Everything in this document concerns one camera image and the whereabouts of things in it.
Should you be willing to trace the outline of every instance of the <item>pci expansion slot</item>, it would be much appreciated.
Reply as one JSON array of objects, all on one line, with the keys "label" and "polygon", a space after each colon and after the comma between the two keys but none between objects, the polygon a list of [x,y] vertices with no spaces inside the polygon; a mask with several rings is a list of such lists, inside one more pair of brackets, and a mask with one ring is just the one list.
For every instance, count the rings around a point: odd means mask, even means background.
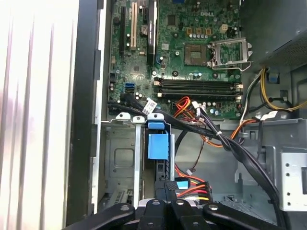
[{"label": "pci expansion slot", "polygon": [[138,22],[138,3],[132,3],[132,17],[131,17],[131,50],[136,49],[137,36],[137,22]]}]

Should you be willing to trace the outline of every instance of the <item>blue tab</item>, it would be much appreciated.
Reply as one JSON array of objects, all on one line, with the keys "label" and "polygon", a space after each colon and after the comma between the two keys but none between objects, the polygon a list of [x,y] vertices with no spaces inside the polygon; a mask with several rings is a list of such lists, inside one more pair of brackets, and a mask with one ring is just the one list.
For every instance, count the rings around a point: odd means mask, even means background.
[{"label": "blue tab", "polygon": [[148,159],[168,160],[168,134],[148,135]]},{"label": "blue tab", "polygon": [[149,121],[148,122],[148,128],[149,129],[160,129],[164,130],[165,125],[163,121]]},{"label": "blue tab", "polygon": [[188,189],[189,181],[177,181],[177,186],[179,189]]}]

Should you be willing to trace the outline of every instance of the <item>yellow cable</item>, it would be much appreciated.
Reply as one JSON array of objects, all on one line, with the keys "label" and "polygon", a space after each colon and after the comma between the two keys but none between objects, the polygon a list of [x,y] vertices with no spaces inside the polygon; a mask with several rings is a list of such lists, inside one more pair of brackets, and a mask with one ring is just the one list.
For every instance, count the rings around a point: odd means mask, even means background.
[{"label": "yellow cable", "polygon": [[208,198],[205,198],[205,197],[197,197],[196,199],[197,200],[209,200]]},{"label": "yellow cable", "polygon": [[260,79],[261,93],[262,93],[262,96],[263,96],[265,102],[266,102],[271,108],[273,108],[273,109],[275,109],[275,110],[287,110],[287,111],[292,112],[292,111],[294,111],[294,110],[296,110],[296,109],[300,109],[300,108],[304,107],[305,105],[307,105],[307,101],[305,101],[304,103],[302,103],[302,104],[300,104],[300,105],[298,105],[298,106],[292,107],[292,108],[280,108],[280,107],[277,107],[277,106],[273,105],[273,104],[269,101],[268,96],[267,96],[267,94],[266,94],[266,92],[265,92],[265,85],[264,85],[264,84],[265,84],[265,69],[262,69],[261,79]]},{"label": "yellow cable", "polygon": [[195,200],[209,200],[208,198],[205,198],[205,197],[197,197],[197,196],[188,196],[188,197],[185,197],[184,199],[195,199]]}]

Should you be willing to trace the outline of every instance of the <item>white cable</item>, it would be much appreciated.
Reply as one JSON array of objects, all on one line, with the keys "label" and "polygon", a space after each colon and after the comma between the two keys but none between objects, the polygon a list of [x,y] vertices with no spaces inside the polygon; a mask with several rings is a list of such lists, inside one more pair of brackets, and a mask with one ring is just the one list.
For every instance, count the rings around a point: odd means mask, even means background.
[{"label": "white cable", "polygon": [[257,78],[261,75],[261,73],[262,73],[262,70],[260,70],[260,72],[256,75],[255,79],[253,80],[253,82],[249,85],[248,89],[246,90],[246,100],[244,102],[244,111],[243,111],[243,114],[242,114],[241,119],[240,119],[240,124],[243,123],[244,117],[245,117],[246,112],[248,110],[248,103],[249,103],[248,95],[250,93],[250,90],[251,90],[252,86],[255,84],[255,82],[257,81]]}]

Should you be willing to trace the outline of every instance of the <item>chip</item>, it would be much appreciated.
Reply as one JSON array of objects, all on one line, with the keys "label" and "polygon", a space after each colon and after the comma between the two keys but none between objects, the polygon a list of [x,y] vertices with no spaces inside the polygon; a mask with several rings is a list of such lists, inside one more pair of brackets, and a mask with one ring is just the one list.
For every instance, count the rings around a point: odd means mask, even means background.
[{"label": "chip", "polygon": [[201,34],[201,28],[196,28],[196,34],[200,35]]},{"label": "chip", "polygon": [[207,34],[207,35],[211,35],[211,34],[212,34],[211,28],[207,28],[207,29],[206,29],[206,34]]},{"label": "chip", "polygon": [[176,25],[176,16],[169,15],[167,18],[167,25]]},{"label": "chip", "polygon": [[192,28],[191,27],[187,27],[187,34],[190,35],[192,33]]},{"label": "chip", "polygon": [[161,49],[162,49],[162,50],[169,50],[169,44],[162,43],[162,44],[161,44]]},{"label": "chip", "polygon": [[206,46],[187,44],[185,46],[184,62],[188,66],[206,66]]}]

